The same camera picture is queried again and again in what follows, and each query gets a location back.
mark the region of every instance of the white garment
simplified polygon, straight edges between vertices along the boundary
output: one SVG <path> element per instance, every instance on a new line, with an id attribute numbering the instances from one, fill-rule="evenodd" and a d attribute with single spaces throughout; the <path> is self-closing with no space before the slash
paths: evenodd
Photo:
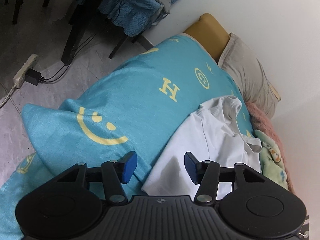
<path id="1" fill-rule="evenodd" d="M 261 141 L 240 133 L 236 123 L 240 109 L 241 101 L 235 96 L 202 103 L 172 135 L 142 190 L 148 195 L 190 195 L 193 199 L 199 185 L 191 182 L 184 167 L 186 152 L 199 161 L 215 161 L 221 167 L 245 163 L 260 172 Z M 230 182 L 220 182 L 217 199 L 231 191 Z"/>

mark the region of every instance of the bed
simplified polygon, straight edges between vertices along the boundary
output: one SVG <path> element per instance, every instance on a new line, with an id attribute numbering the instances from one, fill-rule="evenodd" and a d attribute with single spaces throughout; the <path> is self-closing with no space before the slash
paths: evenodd
<path id="1" fill-rule="evenodd" d="M 0 189 L 0 239 L 22 237 L 14 216 L 17 202 L 75 163 L 96 167 L 133 150 L 138 166 L 124 190 L 129 198 L 144 194 L 141 186 L 171 135 L 211 98 L 238 97 L 239 129 L 252 136 L 239 88 L 216 62 L 230 37 L 219 23 L 205 31 L 213 34 L 211 40 L 201 42 L 208 35 L 197 36 L 192 28 L 168 38 L 123 63 L 79 99 L 67 99 L 58 110 L 25 105 L 22 118 L 36 153 Z M 93 184 L 90 190 L 103 198 L 101 185 Z"/>

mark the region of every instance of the white wall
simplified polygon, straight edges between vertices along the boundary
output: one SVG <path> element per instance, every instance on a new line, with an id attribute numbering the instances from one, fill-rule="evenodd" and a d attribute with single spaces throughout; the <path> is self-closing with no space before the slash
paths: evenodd
<path id="1" fill-rule="evenodd" d="M 273 119 L 286 149 L 295 190 L 310 215 L 310 239 L 320 235 L 320 0 L 178 0 L 146 31 L 154 45 L 211 13 L 240 36 L 282 96 Z"/>

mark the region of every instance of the power socket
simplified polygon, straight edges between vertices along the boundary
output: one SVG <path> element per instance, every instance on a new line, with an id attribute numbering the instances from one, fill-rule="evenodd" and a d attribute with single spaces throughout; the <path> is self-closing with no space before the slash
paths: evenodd
<path id="1" fill-rule="evenodd" d="M 20 88 L 24 82 L 24 76 L 29 68 L 33 68 L 38 62 L 38 55 L 32 54 L 28 60 L 23 64 L 22 68 L 16 73 L 13 78 L 13 84 L 16 88 Z"/>

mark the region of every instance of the tile floor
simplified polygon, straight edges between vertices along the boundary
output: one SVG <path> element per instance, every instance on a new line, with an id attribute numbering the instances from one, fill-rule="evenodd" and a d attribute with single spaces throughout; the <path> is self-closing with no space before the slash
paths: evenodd
<path id="1" fill-rule="evenodd" d="M 0 5 L 0 81 L 10 89 L 16 72 L 32 53 L 39 55 L 35 70 L 42 76 L 52 76 L 63 64 L 60 61 L 71 26 L 68 16 L 73 0 L 51 0 L 42 8 L 43 0 L 24 0 L 18 24 L 12 25 L 15 0 Z M 105 24 L 97 15 L 84 39 Z M 110 60 L 108 55 L 118 42 L 121 30 L 112 34 L 98 34 L 74 59 L 66 75 L 57 83 L 24 83 L 12 96 L 21 110 L 26 103 L 49 108 L 58 108 L 66 98 L 78 98 L 98 79 L 111 73 L 125 60 L 140 54 L 145 49 L 140 44 L 126 42 Z M 4 91 L 0 86 L 0 98 Z M 9 178 L 23 158 L 34 152 L 24 130 L 18 111 L 11 101 L 0 109 L 0 186 Z"/>

